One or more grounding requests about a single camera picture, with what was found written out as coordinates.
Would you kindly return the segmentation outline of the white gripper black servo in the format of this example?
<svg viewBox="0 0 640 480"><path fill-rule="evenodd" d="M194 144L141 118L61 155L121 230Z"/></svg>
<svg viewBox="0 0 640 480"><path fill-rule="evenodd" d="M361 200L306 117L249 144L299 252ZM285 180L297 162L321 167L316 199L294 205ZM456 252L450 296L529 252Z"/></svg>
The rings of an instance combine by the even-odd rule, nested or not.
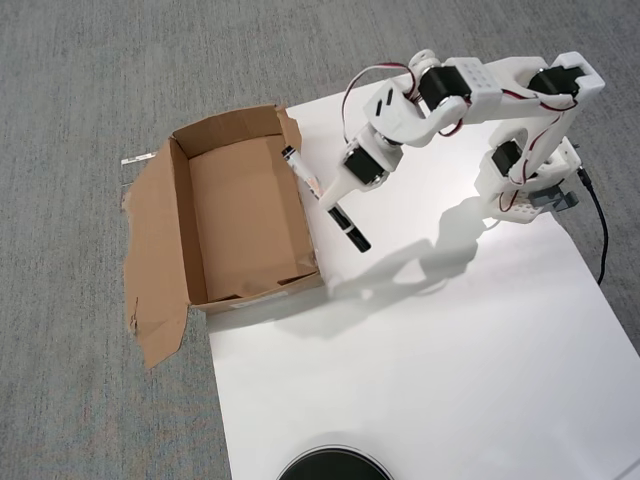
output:
<svg viewBox="0 0 640 480"><path fill-rule="evenodd" d="M354 192L366 193L384 183L403 157L402 144L387 139L373 127L363 127L347 144L344 167L319 199L321 207L333 207Z"/></svg>

